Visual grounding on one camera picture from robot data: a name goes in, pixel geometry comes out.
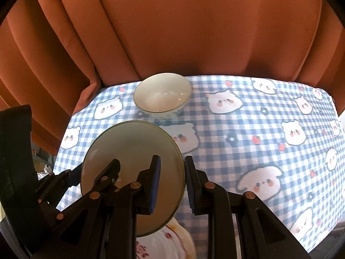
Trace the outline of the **white bowl with dark rim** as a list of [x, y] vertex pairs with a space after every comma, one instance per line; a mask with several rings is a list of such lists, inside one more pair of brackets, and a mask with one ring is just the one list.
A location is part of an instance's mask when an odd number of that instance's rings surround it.
[[137, 235], [147, 236], [164, 227], [175, 215], [185, 190], [185, 170], [180, 149], [162, 128], [141, 120], [122, 122], [104, 131], [91, 144], [84, 158], [81, 193], [85, 195], [95, 178], [113, 160], [121, 170], [115, 185], [119, 188], [137, 179], [149, 168], [154, 155], [161, 158], [157, 203], [150, 216], [137, 216]]

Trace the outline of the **white plate with red pattern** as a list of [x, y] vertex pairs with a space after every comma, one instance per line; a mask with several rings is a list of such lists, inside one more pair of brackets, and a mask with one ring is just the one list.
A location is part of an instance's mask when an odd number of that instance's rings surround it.
[[136, 258], [196, 258], [195, 244], [190, 233], [175, 218], [162, 229], [137, 238]]

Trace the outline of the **blue checkered bear tablecloth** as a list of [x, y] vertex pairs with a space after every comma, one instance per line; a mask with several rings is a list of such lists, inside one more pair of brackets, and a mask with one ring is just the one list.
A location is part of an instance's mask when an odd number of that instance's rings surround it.
[[73, 169], [107, 128], [127, 120], [161, 126], [209, 179], [235, 193], [255, 187], [312, 258], [344, 246], [344, 127], [324, 90], [235, 76], [189, 77], [192, 95], [176, 117], [135, 105], [137, 83], [100, 90], [72, 116], [54, 172]]

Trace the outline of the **white floral bowl right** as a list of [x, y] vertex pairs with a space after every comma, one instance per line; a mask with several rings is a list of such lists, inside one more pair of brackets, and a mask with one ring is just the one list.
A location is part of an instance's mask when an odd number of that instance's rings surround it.
[[133, 100], [146, 115], [168, 119], [182, 112], [191, 94], [192, 85], [185, 77], [175, 73], [160, 73], [139, 83]]

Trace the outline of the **orange curtain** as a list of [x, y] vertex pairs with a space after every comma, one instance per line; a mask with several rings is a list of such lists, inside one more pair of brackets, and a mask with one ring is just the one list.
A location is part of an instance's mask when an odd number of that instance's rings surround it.
[[344, 111], [344, 26], [326, 0], [17, 0], [1, 24], [1, 109], [28, 104], [58, 151], [102, 87], [162, 72], [301, 82]]

